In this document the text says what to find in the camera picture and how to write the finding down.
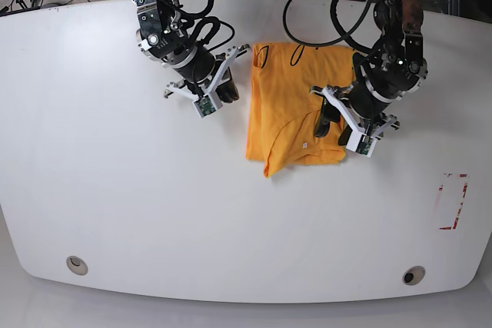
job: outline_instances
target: table surface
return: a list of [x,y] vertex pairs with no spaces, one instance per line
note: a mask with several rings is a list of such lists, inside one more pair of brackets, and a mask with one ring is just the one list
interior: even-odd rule
[[[286,0],[216,0],[235,45],[287,41]],[[197,11],[204,0],[183,0]],[[295,35],[336,37],[329,0],[296,0]],[[340,3],[349,28],[362,4]],[[491,232],[490,25],[426,13],[429,78],[388,110],[401,129],[371,159],[288,167],[267,180],[244,158],[251,54],[241,99],[203,120],[162,98],[177,81],[143,56],[128,1],[0,19],[0,203],[32,276],[188,300],[306,303],[454,290]],[[227,37],[222,30],[217,40]],[[379,36],[367,18],[354,37]],[[455,230],[440,230],[443,174],[468,174]],[[80,277],[65,260],[88,265]],[[405,271],[425,267],[414,287]]]
[[492,321],[489,272],[485,268],[460,290],[400,299],[288,305],[162,299],[31,277],[18,262],[0,210],[1,327],[484,328]]

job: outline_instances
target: folded shirt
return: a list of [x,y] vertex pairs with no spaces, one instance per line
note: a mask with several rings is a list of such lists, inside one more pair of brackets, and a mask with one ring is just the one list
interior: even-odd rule
[[270,43],[254,45],[253,53],[246,158],[264,161],[265,177],[287,164],[341,161],[344,120],[332,123],[326,137],[315,138],[323,99],[309,91],[311,86],[348,86],[354,80],[353,49]]

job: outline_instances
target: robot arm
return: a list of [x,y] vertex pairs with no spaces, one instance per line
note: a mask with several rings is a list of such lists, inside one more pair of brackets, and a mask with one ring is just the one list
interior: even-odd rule
[[[239,99],[229,66],[249,46],[230,48],[228,53],[217,57],[206,49],[205,45],[224,23],[208,16],[214,0],[208,0],[204,11],[194,14],[182,11],[179,0],[132,1],[137,5],[140,24],[137,40],[141,51],[182,76],[181,81],[167,84],[165,98],[172,94],[189,98],[201,117],[214,113],[222,107],[222,102]],[[211,30],[198,40],[206,25],[211,25]]]
[[[336,17],[337,1],[332,3],[332,18]],[[343,116],[347,127],[339,144],[368,157],[386,129],[400,127],[397,118],[387,116],[384,110],[406,93],[416,91],[427,77],[420,1],[379,0],[374,7],[374,20],[381,30],[381,38],[372,49],[347,40],[349,45],[363,48],[367,54],[365,57],[354,54],[355,81],[347,88],[311,89],[311,93],[323,97],[314,136],[326,136],[330,123],[339,123]],[[334,24],[339,32],[343,31],[337,19]]]

